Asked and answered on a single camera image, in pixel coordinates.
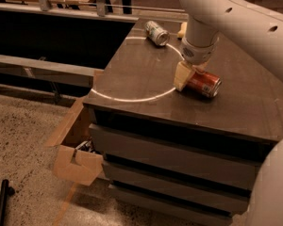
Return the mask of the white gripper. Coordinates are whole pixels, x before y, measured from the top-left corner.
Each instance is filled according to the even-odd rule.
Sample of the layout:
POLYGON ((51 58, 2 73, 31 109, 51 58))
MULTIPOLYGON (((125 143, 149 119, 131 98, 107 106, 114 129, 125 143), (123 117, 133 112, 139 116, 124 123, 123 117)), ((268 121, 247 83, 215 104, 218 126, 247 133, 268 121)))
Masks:
POLYGON ((177 63, 174 79, 174 86, 178 91, 186 87, 195 72, 204 73, 206 71, 208 61, 215 48, 215 43, 209 47, 199 47, 189 43, 186 38, 182 39, 180 52, 185 60, 177 63))

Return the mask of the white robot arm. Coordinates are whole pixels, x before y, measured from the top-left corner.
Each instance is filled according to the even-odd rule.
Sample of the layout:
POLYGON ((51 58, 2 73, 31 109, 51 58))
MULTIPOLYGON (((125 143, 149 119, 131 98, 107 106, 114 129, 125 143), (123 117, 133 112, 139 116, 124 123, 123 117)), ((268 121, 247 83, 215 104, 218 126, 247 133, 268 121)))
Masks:
MULTIPOLYGON (((223 33, 283 82, 283 14, 244 0, 179 0, 188 13, 181 53, 206 63, 223 33)), ((246 226, 283 226, 283 138, 269 152, 255 181, 246 226)))

